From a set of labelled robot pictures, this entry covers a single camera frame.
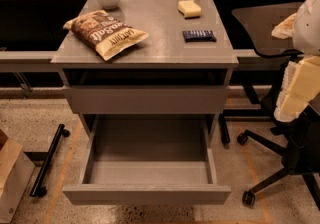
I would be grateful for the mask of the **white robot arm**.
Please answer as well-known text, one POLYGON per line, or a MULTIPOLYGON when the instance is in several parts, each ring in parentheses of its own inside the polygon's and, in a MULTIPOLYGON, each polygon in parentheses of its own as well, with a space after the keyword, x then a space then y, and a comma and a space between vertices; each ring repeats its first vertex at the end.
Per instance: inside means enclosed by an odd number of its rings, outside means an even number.
POLYGON ((272 36, 291 37, 294 48, 303 54, 285 68, 274 110, 278 121, 291 122, 320 93, 320 0, 306 0, 273 29, 272 36))

